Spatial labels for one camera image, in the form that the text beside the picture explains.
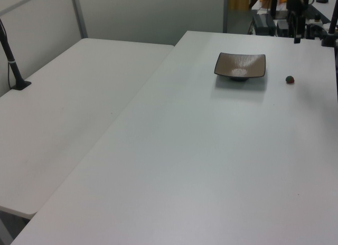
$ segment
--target square plate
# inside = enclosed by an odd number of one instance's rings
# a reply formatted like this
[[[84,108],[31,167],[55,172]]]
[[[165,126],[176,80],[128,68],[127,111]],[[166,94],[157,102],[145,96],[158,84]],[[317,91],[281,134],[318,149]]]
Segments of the square plate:
[[[241,55],[220,53],[215,66],[215,74],[244,81],[265,75],[265,55]]]

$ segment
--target table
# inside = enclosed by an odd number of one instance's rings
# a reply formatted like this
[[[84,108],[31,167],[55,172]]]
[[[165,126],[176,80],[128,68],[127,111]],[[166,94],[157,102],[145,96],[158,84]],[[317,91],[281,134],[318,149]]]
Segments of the table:
[[[0,98],[0,210],[30,219],[172,50],[83,39]]]
[[[267,74],[217,77],[220,52]],[[13,245],[335,244],[336,97],[320,42],[187,32]]]

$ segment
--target small ball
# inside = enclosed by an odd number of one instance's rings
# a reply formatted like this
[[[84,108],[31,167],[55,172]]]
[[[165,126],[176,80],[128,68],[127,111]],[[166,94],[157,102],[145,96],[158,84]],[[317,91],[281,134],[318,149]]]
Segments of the small ball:
[[[288,77],[286,77],[286,83],[287,84],[293,84],[293,83],[295,83],[295,79],[294,79],[294,77],[292,77],[292,76],[288,76]]]

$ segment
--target floor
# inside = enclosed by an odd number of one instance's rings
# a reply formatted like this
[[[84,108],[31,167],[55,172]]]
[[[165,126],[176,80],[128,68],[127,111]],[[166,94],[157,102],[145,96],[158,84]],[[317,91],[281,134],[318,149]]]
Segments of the floor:
[[[251,19],[251,11],[229,11],[227,32],[231,34],[247,34]],[[2,211],[0,211],[0,221],[5,224],[9,234],[14,239],[18,236],[27,223],[27,220],[23,220],[22,218],[7,214]],[[8,242],[3,242],[1,237],[3,236],[0,233],[0,245],[9,245]]]

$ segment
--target white wall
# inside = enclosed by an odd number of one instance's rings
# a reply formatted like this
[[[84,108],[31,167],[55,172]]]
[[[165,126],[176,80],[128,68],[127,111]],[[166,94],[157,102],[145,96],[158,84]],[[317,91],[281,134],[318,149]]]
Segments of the white wall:
[[[175,45],[187,30],[222,32],[224,0],[78,0],[87,35]]]
[[[0,18],[24,79],[81,39],[72,0],[31,0]],[[0,96],[8,90],[7,58],[0,46]]]

